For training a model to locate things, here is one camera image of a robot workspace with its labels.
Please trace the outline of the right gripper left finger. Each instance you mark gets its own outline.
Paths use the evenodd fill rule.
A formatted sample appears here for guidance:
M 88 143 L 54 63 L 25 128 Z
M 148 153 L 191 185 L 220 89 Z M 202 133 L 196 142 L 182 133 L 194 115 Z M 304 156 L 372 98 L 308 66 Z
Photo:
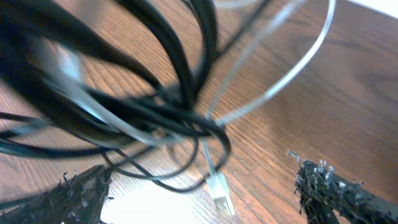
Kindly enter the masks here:
M 110 171 L 93 166 L 45 192 L 2 201 L 1 223 L 102 223 L 110 183 Z

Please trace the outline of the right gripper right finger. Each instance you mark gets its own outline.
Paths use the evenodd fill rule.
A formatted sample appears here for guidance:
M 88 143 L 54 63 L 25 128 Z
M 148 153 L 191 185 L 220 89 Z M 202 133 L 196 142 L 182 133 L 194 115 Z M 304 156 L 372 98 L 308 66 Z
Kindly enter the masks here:
M 338 223 L 337 215 L 349 223 L 397 223 L 397 205 L 364 189 L 363 182 L 340 177 L 325 160 L 287 155 L 299 165 L 294 185 L 308 223 Z

